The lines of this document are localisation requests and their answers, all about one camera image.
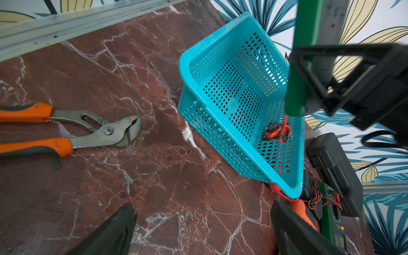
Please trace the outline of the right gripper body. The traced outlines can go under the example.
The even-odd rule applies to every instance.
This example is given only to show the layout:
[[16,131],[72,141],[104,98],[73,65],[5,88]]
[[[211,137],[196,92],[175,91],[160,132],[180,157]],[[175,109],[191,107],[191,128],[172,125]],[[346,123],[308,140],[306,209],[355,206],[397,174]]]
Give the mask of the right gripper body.
[[366,85],[351,100],[353,125],[366,130],[375,123],[387,127],[365,135],[361,143],[368,148],[408,148],[408,84],[386,79],[378,85]]

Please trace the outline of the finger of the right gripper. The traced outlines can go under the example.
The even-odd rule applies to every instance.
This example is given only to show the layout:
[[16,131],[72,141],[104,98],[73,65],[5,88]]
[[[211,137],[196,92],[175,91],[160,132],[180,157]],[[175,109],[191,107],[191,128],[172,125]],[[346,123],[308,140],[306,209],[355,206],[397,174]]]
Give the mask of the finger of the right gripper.
[[408,47],[406,45],[337,45],[327,50],[327,53],[335,57],[356,56],[362,59],[341,82],[335,79],[330,82],[329,86],[334,90],[329,92],[329,98],[325,100],[325,108],[323,108],[329,116],[333,116],[341,108],[351,113],[351,100],[366,85],[371,88],[371,84],[376,86],[386,79],[398,79],[408,84]]

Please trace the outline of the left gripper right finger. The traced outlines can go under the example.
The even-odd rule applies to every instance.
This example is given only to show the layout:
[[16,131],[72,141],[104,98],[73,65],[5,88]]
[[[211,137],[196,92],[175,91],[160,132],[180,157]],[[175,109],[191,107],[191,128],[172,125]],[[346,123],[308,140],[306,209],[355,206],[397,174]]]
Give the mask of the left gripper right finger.
[[271,222],[278,250],[282,255],[345,254],[284,202],[274,202],[271,209]]

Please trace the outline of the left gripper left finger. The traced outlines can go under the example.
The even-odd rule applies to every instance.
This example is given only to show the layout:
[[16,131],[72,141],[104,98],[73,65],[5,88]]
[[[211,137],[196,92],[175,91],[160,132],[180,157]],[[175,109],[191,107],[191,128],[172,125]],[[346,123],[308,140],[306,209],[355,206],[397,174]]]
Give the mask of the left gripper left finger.
[[130,203],[124,204],[99,228],[68,252],[69,255],[127,255],[137,214]]

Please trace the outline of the orange black multimeter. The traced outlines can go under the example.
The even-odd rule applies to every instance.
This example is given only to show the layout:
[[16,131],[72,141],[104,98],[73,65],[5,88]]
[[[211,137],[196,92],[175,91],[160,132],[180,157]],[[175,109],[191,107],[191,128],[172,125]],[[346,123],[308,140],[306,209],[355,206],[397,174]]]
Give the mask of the orange black multimeter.
[[291,209],[297,213],[306,223],[318,230],[318,222],[308,206],[302,200],[297,200],[290,203]]

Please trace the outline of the red black test leads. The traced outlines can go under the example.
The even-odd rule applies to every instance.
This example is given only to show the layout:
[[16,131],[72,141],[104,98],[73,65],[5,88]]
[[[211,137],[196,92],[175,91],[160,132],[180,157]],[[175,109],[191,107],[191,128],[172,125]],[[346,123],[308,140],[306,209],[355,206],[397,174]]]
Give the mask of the red black test leads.
[[262,134],[262,141],[279,141],[286,143],[291,135],[291,127],[289,126],[288,116],[285,115],[284,121],[281,123],[270,123]]

